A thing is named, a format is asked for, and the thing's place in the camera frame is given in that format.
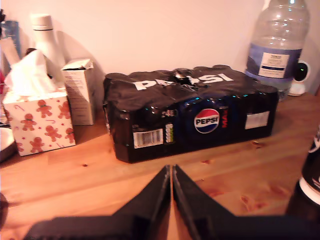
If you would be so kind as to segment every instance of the white water bottle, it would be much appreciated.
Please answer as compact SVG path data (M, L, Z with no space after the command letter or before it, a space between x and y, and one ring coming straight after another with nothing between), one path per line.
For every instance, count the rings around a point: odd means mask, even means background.
M66 64L66 61L56 42L51 16L49 14L32 14L31 24L35 36L35 48L46 57L48 74L58 82L64 82L61 68Z
M271 0L257 20L245 74L276 87L280 101L291 87L309 21L304 0Z

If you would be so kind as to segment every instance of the candy cane print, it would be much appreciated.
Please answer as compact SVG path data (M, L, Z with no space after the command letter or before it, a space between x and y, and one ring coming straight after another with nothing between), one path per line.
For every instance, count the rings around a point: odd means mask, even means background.
M14 109L21 109L22 111L25 111L22 107L20 107L18 104L14 105Z
M55 123L56 123L56 120L46 120L46 121L48 121L48 122L52 122L53 124L55 124Z

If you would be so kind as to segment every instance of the white wall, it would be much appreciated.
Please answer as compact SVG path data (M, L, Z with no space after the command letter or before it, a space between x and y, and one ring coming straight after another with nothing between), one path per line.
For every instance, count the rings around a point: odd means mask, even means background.
M310 32L302 59L320 67L320 0L306 0ZM264 0L2 0L19 21L24 52L33 47L30 13L48 13L66 60L97 64L97 101L105 73L230 65L244 71L254 24ZM316 83L310 81L308 88Z

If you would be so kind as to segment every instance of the gingerbread man print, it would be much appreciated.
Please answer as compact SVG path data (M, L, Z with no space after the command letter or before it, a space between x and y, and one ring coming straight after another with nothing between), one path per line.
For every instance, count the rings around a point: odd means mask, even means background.
M36 153L37 151L39 153L43 152L41 147L45 144L42 142L41 137L35 137L33 141L30 141L30 144L32 145L31 153Z
M65 133L67 134L64 138L69 139L69 142L72 144L75 141L74 130L72 128L68 128Z
M36 125L37 123L33 119L34 119L34 116L31 113L27 113L26 115L24 115L24 120L20 122L24 124L22 128L23 131L28 131L29 129L30 131L35 130L33 125Z
M47 106L46 102L44 100L39 100L38 101L38 106L39 108L37 108L37 112L41 112L41 118L45 118L46 115L51 116L52 112L50 112L49 110L52 109L51 106Z
M56 138L60 139L62 135L58 133L58 128L54 129L53 126L46 126L45 130L47 131L44 135L51 137L52 142L56 141Z
M24 149L22 148L22 143L21 142L17 142L16 146L18 147L18 151L21 153L24 151Z
M62 104L62 106L59 106L59 109L60 109L60 115L58 116L58 118L62 119L63 116L65 116L65 119L70 118L70 110L69 110L69 105L67 101L65 101Z

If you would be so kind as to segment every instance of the blue label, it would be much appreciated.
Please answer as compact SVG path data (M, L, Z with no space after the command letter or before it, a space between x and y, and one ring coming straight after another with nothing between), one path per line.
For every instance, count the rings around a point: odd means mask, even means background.
M291 81L301 51L302 49L283 50L251 44L245 73L258 80Z
M2 27L2 36L1 38L12 38L15 49L18 53L18 56L21 58L21 46L20 46L20 37L19 37L19 23L17 21L5 21L1 23Z

